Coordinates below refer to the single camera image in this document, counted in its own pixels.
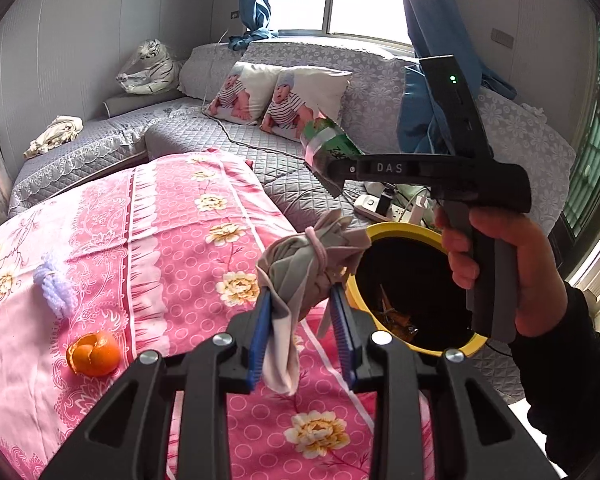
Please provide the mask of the person's right forearm black sleeve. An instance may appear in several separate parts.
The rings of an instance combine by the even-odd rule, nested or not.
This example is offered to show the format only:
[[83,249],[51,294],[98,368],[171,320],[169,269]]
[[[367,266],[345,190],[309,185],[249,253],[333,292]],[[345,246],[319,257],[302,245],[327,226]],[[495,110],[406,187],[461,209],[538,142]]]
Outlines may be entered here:
[[566,287],[560,322],[509,345],[545,452],[569,479],[600,479],[600,334],[580,289]]

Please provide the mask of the person's right hand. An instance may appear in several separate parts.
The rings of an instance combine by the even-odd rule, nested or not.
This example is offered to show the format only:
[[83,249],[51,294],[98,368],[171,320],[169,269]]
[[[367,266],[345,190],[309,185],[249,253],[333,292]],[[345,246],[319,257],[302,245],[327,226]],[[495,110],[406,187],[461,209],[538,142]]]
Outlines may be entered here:
[[548,239],[529,218],[447,202],[436,210],[436,225],[452,278],[467,292],[474,332],[511,342],[543,335],[564,317],[566,285]]

